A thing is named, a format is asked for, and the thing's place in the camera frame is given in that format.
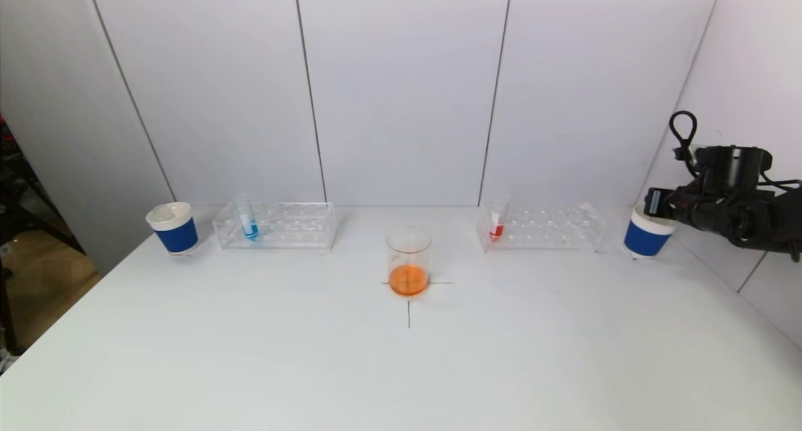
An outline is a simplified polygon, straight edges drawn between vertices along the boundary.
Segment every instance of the table surface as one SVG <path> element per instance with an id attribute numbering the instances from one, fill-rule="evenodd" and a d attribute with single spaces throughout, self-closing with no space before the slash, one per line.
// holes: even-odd
<path id="1" fill-rule="evenodd" d="M 339 209 L 330 252 L 146 240 L 0 378 L 0 429 L 802 429 L 802 353 L 670 240 L 485 254 L 476 208 Z M 384 285 L 384 232 L 433 237 Z"/>

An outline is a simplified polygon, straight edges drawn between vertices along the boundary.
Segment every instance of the blue paper cup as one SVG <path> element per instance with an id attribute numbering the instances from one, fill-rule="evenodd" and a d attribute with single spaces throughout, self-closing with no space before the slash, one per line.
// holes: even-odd
<path id="1" fill-rule="evenodd" d="M 644 204 L 639 204 L 632 209 L 630 227 L 624 237 L 624 246 L 636 259 L 654 257 L 677 228 L 676 221 L 650 217 L 643 213 L 643 208 Z"/>
<path id="2" fill-rule="evenodd" d="M 165 205 L 172 211 L 170 219 L 158 219 L 155 214 L 157 209 L 152 209 L 145 220 L 170 254 L 187 254 L 198 244 L 192 207 L 186 202 L 171 202 Z"/>

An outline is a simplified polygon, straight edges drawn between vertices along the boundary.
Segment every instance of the black cable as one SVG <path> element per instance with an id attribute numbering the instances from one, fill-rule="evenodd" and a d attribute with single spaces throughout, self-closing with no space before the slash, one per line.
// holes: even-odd
<path id="1" fill-rule="evenodd" d="M 674 127 L 674 120 L 679 116 L 685 116 L 690 118 L 690 135 L 687 138 L 682 138 L 677 132 L 677 128 Z M 696 116 L 693 113 L 687 112 L 685 110 L 680 110 L 679 112 L 674 112 L 671 115 L 670 120 L 668 120 L 668 127 L 671 129 L 671 133 L 679 141 L 679 148 L 682 151 L 682 159 L 685 162 L 685 168 L 688 168 L 688 172 L 690 172 L 691 176 L 696 177 L 699 173 L 694 169 L 693 163 L 691 163 L 694 159 L 693 153 L 690 152 L 690 143 L 693 142 L 694 136 L 696 135 Z"/>
<path id="2" fill-rule="evenodd" d="M 768 176 L 766 176 L 766 173 L 763 172 L 763 171 L 760 172 L 760 177 L 764 178 L 764 180 L 765 180 L 765 182 L 758 183 L 758 185 L 762 185 L 762 186 L 770 185 L 770 186 L 773 186 L 775 188 L 779 188 L 779 189 L 782 189 L 782 190 L 785 190 L 785 191 L 793 190 L 792 188 L 788 188 L 785 185 L 796 184 L 796 185 L 802 187 L 802 180 L 799 180 L 799 179 L 780 180 L 779 182 L 774 182 L 773 180 L 769 179 Z"/>

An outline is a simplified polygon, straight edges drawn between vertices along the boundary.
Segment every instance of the white cup rim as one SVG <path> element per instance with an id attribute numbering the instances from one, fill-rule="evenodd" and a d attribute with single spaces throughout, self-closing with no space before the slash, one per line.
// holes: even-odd
<path id="1" fill-rule="evenodd" d="M 145 215 L 145 220 L 153 231 L 172 231 L 172 229 L 181 227 L 192 219 L 192 206 L 188 202 L 169 202 L 164 205 L 172 210 L 174 217 L 166 222 L 156 221 L 153 219 L 153 212 L 159 206 L 155 206 Z"/>
<path id="2" fill-rule="evenodd" d="M 632 209 L 632 222 L 650 234 L 669 235 L 677 228 L 678 222 L 670 219 L 659 219 L 645 214 L 645 204 L 638 204 Z"/>

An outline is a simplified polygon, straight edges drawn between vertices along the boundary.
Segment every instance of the glass beaker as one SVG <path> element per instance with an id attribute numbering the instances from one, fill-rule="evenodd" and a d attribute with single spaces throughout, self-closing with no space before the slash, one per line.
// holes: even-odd
<path id="1" fill-rule="evenodd" d="M 413 296 L 429 285 L 429 232 L 418 226 L 399 226 L 387 232 L 387 284 L 397 294 Z"/>

